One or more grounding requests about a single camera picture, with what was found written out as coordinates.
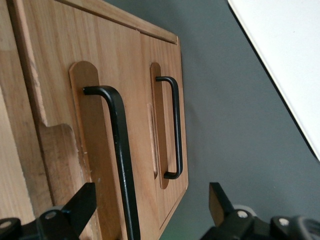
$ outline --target cabinet handle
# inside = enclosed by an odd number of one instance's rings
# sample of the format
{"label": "cabinet handle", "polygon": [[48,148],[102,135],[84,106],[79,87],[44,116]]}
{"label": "cabinet handle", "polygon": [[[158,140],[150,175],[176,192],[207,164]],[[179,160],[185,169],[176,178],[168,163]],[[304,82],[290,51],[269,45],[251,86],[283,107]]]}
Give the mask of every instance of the cabinet handle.
{"label": "cabinet handle", "polygon": [[111,86],[87,86],[83,88],[83,93],[102,96],[108,104],[126,232],[129,240],[139,240],[139,217],[123,100],[119,92]]}
{"label": "cabinet handle", "polygon": [[157,82],[168,82],[171,86],[172,105],[173,105],[173,124],[174,124],[174,142],[175,142],[175,160],[176,172],[165,172],[165,179],[177,179],[183,171],[182,158],[182,141],[181,141],[181,124],[180,124],[180,103],[179,103],[179,87],[177,81],[170,76],[157,76]]}

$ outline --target metal screw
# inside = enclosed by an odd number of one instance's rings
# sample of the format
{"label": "metal screw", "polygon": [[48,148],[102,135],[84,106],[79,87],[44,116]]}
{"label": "metal screw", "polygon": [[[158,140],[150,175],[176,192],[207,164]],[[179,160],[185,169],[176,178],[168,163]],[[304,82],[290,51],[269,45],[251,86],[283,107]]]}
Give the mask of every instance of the metal screw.
{"label": "metal screw", "polygon": [[242,210],[238,211],[237,214],[238,214],[239,218],[242,218],[242,219],[246,219],[248,217],[248,214]]}
{"label": "metal screw", "polygon": [[49,220],[49,219],[54,218],[56,215],[57,215],[57,213],[55,211],[51,211],[51,212],[47,213],[44,218]]}
{"label": "metal screw", "polygon": [[289,220],[285,218],[279,218],[279,223],[284,227],[289,226]]}
{"label": "metal screw", "polygon": [[5,229],[5,228],[9,227],[10,225],[11,225],[10,221],[5,221],[0,224],[0,229]]}

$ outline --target gray background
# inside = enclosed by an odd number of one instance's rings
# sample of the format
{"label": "gray background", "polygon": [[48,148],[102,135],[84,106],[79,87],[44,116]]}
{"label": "gray background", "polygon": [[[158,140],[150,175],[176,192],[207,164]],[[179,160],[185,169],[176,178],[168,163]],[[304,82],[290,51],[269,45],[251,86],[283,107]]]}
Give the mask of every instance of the gray background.
{"label": "gray background", "polygon": [[320,164],[225,0],[107,0],[181,41],[189,187],[162,240],[213,225],[209,182],[233,204],[320,220]]}

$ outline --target black clamp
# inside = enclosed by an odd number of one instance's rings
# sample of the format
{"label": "black clamp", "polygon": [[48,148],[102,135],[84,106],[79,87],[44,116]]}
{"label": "black clamp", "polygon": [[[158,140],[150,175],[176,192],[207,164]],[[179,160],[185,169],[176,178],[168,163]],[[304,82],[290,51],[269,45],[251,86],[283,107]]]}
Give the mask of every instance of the black clamp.
{"label": "black clamp", "polygon": [[320,222],[303,216],[275,216],[266,223],[250,212],[234,209],[217,182],[209,187],[209,209],[215,226],[201,240],[318,240]]}
{"label": "black clamp", "polygon": [[61,210],[48,210],[26,225],[0,219],[0,240],[78,240],[96,207],[95,184],[86,183]]}

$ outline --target wood grain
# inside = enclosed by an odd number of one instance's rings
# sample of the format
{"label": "wood grain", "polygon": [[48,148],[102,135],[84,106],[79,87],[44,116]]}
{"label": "wood grain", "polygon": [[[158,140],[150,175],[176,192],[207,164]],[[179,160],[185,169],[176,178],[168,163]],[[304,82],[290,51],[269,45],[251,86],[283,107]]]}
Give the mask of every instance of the wood grain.
{"label": "wood grain", "polygon": [[5,0],[0,0],[0,218],[25,224],[52,206],[46,172]]}
{"label": "wood grain", "polygon": [[[15,0],[14,4],[23,37],[22,48],[27,56],[27,81],[31,85],[39,118],[44,124],[41,143],[46,150],[49,181],[56,188],[54,202],[68,199],[84,182],[91,180],[68,74],[73,63],[88,61],[97,68],[100,85],[112,86],[122,96],[141,239],[156,239],[160,223],[147,107],[150,74],[149,66],[145,69],[142,66],[141,33],[52,0]],[[112,142],[108,106],[104,102],[102,105],[106,135]],[[115,197],[122,206],[113,144],[109,144],[109,152]],[[66,191],[60,193],[61,186]],[[122,237],[126,239],[121,211],[119,209]],[[93,232],[99,231],[98,224],[95,224],[91,224]]]}
{"label": "wood grain", "polygon": [[88,13],[121,24],[128,28],[137,30],[142,34],[178,44],[178,37],[173,33],[142,20],[126,11],[102,0],[56,0],[58,2],[73,6]]}
{"label": "wood grain", "polygon": [[160,185],[166,189],[169,179],[164,177],[168,172],[167,138],[164,112],[164,98],[162,82],[156,82],[156,77],[161,77],[161,67],[159,63],[153,62],[150,66],[150,82],[152,91],[153,114],[155,116],[155,132],[158,155],[158,166],[160,169]]}
{"label": "wood grain", "polygon": [[[188,187],[187,144],[181,54],[180,47],[178,45],[170,44],[146,35],[141,35],[141,44],[143,49],[143,66],[147,68],[154,62],[159,63],[161,66],[161,75],[173,77],[177,81],[179,87],[183,172],[178,179],[170,180],[166,189],[161,188],[159,174],[155,179],[157,204],[159,209],[159,229],[162,233]],[[162,95],[168,170],[170,172],[174,172],[176,170],[176,152],[172,92],[170,84],[167,82],[162,82]],[[153,102],[151,93],[148,94],[148,102]]]}
{"label": "wood grain", "polygon": [[99,86],[98,70],[88,61],[73,64],[69,71],[82,151],[97,194],[97,212],[103,239],[121,239],[120,214],[109,139],[100,96],[85,96],[83,88]]}

